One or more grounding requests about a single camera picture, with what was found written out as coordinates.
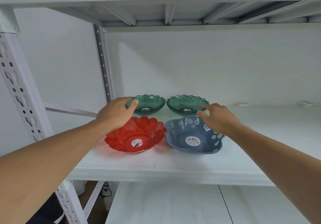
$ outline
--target blue floral bowl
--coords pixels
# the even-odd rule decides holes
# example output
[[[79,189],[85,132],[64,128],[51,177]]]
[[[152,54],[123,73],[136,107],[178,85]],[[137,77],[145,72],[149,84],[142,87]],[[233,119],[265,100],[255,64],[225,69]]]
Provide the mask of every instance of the blue floral bowl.
[[[176,149],[189,153],[214,154],[222,149],[224,135],[211,130],[197,116],[169,120],[166,140]]]

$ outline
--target green bowl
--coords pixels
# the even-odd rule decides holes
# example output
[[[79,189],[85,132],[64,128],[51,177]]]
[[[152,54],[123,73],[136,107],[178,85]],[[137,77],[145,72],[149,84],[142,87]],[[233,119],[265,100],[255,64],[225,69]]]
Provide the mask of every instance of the green bowl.
[[[167,99],[166,104],[171,111],[186,117],[196,115],[198,110],[206,110],[202,105],[208,101],[198,96],[177,95]]]
[[[132,97],[130,101],[126,103],[126,108],[128,108],[131,104],[131,102],[135,99],[139,100],[138,106],[135,110],[135,114],[141,115],[141,116],[147,116],[150,114],[153,114],[165,105],[165,100],[163,97],[160,97],[158,95],[138,95],[136,97]]]

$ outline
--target bowl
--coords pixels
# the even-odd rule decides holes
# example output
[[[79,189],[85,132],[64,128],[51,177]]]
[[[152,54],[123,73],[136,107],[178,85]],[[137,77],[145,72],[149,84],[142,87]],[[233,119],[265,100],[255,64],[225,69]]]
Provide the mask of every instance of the bowl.
[[[196,116],[169,120],[166,141],[173,148],[189,153],[214,154],[222,149],[224,135],[211,130]]]
[[[202,105],[208,104],[208,101],[193,95],[177,95],[167,99],[166,104],[181,116],[193,116],[198,110],[206,110]]]
[[[131,117],[121,128],[106,135],[105,142],[124,152],[142,152],[158,144],[166,134],[166,128],[156,118]]]
[[[165,100],[163,97],[158,95],[138,95],[136,97],[132,97],[130,101],[126,103],[126,108],[128,108],[133,100],[139,100],[138,106],[135,109],[135,114],[140,116],[147,116],[153,114],[165,105]]]

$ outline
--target red flower-shaped bowl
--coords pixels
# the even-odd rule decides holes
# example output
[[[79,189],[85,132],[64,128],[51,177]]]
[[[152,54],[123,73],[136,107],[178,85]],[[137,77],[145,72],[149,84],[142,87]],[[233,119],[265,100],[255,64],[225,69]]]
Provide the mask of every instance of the red flower-shaped bowl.
[[[139,152],[157,145],[165,134],[164,124],[156,118],[132,117],[123,127],[108,133],[105,142],[118,151]]]

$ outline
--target shelf upright post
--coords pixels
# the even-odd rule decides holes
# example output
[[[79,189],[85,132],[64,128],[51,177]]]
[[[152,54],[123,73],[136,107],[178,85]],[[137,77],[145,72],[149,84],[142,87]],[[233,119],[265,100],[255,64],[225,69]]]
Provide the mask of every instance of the shelf upright post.
[[[18,32],[13,9],[0,6],[0,73],[30,137],[39,141],[52,136],[53,130],[23,54]],[[88,224],[72,181],[64,180],[55,193],[69,223]]]

